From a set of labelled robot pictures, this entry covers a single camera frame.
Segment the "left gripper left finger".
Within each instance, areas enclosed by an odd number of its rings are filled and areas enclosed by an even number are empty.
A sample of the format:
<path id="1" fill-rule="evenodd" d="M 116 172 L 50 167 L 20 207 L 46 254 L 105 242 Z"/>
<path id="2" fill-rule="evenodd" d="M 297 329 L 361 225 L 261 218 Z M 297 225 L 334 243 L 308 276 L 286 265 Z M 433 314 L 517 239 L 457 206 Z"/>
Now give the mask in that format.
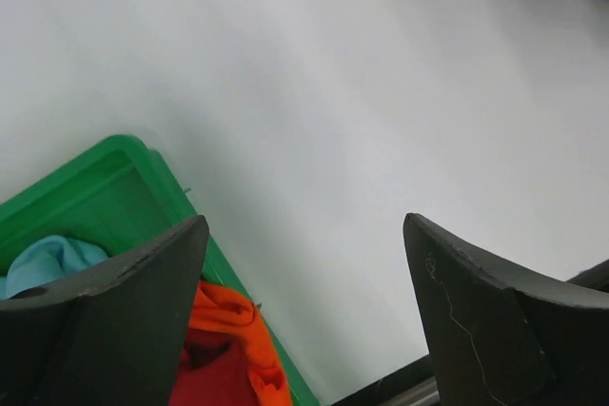
<path id="1" fill-rule="evenodd" d="M 2 300 L 2 404 L 168 404 L 208 238 L 195 216 Z"/>

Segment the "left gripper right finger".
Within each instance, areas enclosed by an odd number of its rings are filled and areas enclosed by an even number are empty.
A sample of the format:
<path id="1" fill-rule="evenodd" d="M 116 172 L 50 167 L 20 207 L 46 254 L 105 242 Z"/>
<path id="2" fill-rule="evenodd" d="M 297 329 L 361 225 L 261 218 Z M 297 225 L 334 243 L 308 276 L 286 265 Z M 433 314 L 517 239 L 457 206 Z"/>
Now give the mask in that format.
<path id="1" fill-rule="evenodd" d="M 409 213 L 405 251 L 444 405 L 605 405 L 608 295 Z"/>

